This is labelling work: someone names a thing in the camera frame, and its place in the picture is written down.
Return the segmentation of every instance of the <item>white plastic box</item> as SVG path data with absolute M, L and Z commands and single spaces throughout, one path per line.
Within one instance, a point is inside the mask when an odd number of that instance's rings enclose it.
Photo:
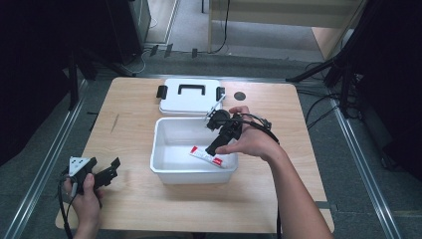
M 237 153 L 216 155 L 230 166 L 220 168 L 189 155 L 194 145 L 208 147 L 218 136 L 201 118 L 162 118 L 155 125 L 150 168 L 165 184 L 226 183 L 238 167 Z

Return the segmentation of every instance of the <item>black round sticker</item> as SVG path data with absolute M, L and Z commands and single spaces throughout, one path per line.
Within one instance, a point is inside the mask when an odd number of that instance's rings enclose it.
M 243 101 L 246 98 L 246 95 L 242 92 L 235 93 L 235 99 L 238 101 Z

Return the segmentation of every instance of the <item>finger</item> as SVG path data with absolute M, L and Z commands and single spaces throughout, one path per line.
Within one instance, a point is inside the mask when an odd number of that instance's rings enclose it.
M 233 107 L 233 108 L 229 109 L 229 113 L 231 113 L 231 114 L 234 114 L 234 113 L 248 114 L 249 108 L 247 106 Z
M 87 174 L 87 177 L 84 180 L 84 195 L 85 196 L 92 196 L 94 194 L 94 176 L 91 173 Z
M 72 192 L 72 182 L 71 182 L 71 179 L 70 178 L 66 178 L 66 181 L 65 181 L 64 184 L 65 184 L 66 194 L 70 195 L 71 192 Z
M 219 146 L 215 149 L 215 153 L 217 154 L 230 154 L 232 152 L 239 152 L 239 146 L 238 144 L 235 143 L 231 143 L 231 144 L 227 144 L 224 146 Z
M 105 192 L 103 190 L 97 190 L 96 194 L 99 199 L 103 199 L 105 197 Z

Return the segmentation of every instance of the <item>white box lid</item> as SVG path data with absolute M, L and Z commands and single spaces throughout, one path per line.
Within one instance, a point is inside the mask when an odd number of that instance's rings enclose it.
M 165 98 L 159 109 L 168 116 L 205 116 L 218 103 L 221 89 L 217 80 L 175 79 L 165 80 Z

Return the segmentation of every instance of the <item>human arm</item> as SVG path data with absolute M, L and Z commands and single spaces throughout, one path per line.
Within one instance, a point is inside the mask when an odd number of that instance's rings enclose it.
M 78 215 L 78 230 L 75 239 L 96 238 L 100 228 L 100 203 L 94 193 L 94 176 L 89 173 L 84 181 L 84 195 L 77 194 L 72 206 Z M 65 190 L 68 195 L 72 192 L 72 183 L 68 178 L 65 181 Z
M 247 107 L 237 107 L 229 112 L 248 114 L 249 110 Z M 216 149 L 219 154 L 231 152 L 259 156 L 270 166 L 285 238 L 332 238 L 325 220 L 288 155 L 273 139 L 244 123 L 239 140 Z

